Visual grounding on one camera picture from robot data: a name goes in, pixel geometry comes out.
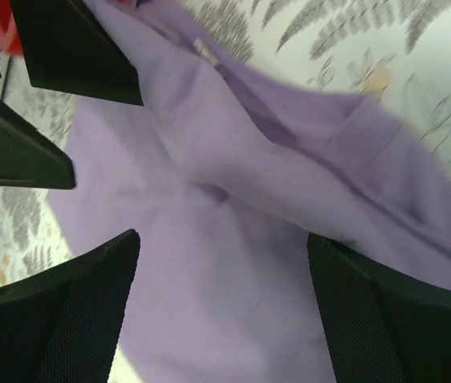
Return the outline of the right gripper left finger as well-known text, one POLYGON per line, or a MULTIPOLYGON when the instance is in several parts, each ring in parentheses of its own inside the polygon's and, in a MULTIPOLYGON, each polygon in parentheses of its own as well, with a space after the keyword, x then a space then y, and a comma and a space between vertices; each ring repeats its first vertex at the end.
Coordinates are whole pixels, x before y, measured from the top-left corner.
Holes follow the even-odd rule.
POLYGON ((0 287, 0 382, 106 382, 139 253, 127 230, 0 287))

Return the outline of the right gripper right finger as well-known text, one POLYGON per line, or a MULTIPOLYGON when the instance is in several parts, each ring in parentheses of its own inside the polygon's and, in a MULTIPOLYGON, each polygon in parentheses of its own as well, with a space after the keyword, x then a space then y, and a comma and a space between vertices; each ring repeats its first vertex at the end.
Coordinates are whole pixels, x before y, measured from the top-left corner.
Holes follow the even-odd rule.
POLYGON ((338 382, 451 382, 451 291, 310 234, 310 272, 338 382))

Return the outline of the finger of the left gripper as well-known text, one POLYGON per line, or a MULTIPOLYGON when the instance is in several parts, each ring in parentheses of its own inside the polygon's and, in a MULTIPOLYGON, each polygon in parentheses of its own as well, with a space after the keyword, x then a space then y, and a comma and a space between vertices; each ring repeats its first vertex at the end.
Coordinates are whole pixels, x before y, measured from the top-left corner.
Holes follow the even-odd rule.
POLYGON ((76 186, 71 159, 2 101, 0 186, 61 190, 76 186))
POLYGON ((142 105, 135 68, 79 0, 13 0, 33 87, 142 105))

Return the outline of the purple t shirt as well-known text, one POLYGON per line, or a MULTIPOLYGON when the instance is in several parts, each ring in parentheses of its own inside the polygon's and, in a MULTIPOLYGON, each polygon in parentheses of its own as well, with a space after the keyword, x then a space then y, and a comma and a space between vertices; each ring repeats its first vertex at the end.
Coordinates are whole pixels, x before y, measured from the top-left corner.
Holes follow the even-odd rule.
POLYGON ((143 105, 82 97, 77 186, 48 199, 70 250, 141 238, 120 346, 145 382, 332 382, 315 233, 451 290, 451 181, 368 96, 280 83, 174 1, 88 7, 143 105))

